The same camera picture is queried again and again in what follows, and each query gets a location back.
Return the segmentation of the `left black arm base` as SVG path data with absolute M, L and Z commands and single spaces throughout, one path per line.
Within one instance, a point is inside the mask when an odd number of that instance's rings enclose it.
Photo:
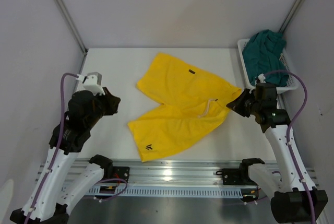
M 112 179 L 123 179 L 126 182 L 129 180 L 130 175 L 130 167 L 124 167 L 124 166 L 114 166 L 111 178 Z

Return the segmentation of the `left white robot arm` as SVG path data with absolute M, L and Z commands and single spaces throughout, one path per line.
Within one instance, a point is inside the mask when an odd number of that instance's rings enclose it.
M 14 223 L 67 223 L 70 213 L 87 191 L 98 182 L 113 177 L 113 161 L 102 155 L 93 156 L 85 171 L 62 192 L 67 174 L 90 138 L 90 131 L 103 116 L 118 112 L 121 102 L 107 88 L 94 95 L 91 91 L 75 92 L 53 130 L 47 159 L 36 187 L 23 208 L 14 210 Z

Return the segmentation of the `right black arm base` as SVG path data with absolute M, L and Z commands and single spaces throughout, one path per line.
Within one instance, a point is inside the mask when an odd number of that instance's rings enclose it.
M 248 172 L 240 168 L 221 169 L 216 171 L 215 175 L 220 176 L 222 178 L 223 185 L 249 185 L 249 186 L 257 185 L 254 181 L 252 181 L 249 178 Z

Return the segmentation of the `aluminium front rail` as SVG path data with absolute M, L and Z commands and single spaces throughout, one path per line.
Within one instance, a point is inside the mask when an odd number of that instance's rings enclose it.
M 131 186 L 216 187 L 222 186 L 223 168 L 236 169 L 239 161 L 152 161 L 114 160 L 117 167 L 129 167 Z

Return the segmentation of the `yellow shorts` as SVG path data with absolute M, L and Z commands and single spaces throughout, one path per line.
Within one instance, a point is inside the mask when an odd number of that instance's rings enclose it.
M 179 154 L 219 127 L 242 90 L 222 77 L 158 53 L 136 87 L 158 103 L 130 121 L 142 162 Z

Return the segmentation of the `left aluminium corner post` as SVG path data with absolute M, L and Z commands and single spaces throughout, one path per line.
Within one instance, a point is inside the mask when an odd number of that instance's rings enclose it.
M 62 15 L 64 22 L 68 28 L 68 30 L 70 31 L 70 33 L 72 34 L 74 40 L 76 41 L 78 47 L 80 48 L 80 50 L 82 51 L 83 55 L 86 55 L 88 50 L 82 40 L 82 37 L 79 34 L 79 31 L 67 9 L 67 6 L 65 4 L 65 2 L 63 0 L 53 0 L 55 5 L 57 6 L 60 14 Z

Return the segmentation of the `aluminium corner post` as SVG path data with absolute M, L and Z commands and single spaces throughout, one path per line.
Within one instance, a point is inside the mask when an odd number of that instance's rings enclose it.
M 289 12 L 287 13 L 282 25 L 280 26 L 279 33 L 285 34 L 287 28 L 297 15 L 304 2 L 305 0 L 294 0 Z
M 86 55 L 88 50 L 82 40 L 82 37 L 79 34 L 79 31 L 67 9 L 67 6 L 65 4 L 65 2 L 63 0 L 53 0 L 55 5 L 57 6 L 60 14 L 62 15 L 64 22 L 68 28 L 68 30 L 70 31 L 70 33 L 72 34 L 74 40 L 76 41 L 78 47 L 80 48 L 80 50 L 82 51 L 83 55 Z

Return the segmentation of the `green shorts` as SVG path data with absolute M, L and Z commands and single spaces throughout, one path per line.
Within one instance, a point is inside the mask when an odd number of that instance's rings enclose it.
M 286 43 L 281 33 L 271 30 L 260 31 L 250 38 L 242 54 L 251 85 L 255 85 L 255 79 L 260 74 L 285 70 L 280 55 Z

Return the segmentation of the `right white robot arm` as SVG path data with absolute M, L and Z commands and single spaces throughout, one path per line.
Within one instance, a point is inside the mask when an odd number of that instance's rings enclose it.
M 303 164 L 288 113 L 277 107 L 276 87 L 257 84 L 254 90 L 245 89 L 226 106 L 243 117 L 255 117 L 270 143 L 281 175 L 277 178 L 264 161 L 252 158 L 241 162 L 239 180 L 244 184 L 255 182 L 263 190 L 277 223 L 316 223 L 328 196 L 317 189 Z

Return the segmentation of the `right aluminium corner post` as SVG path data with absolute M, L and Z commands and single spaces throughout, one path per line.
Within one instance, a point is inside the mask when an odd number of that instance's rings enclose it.
M 294 0 L 289 12 L 287 13 L 282 25 L 280 26 L 279 33 L 285 34 L 287 28 L 297 15 L 304 2 L 305 0 Z

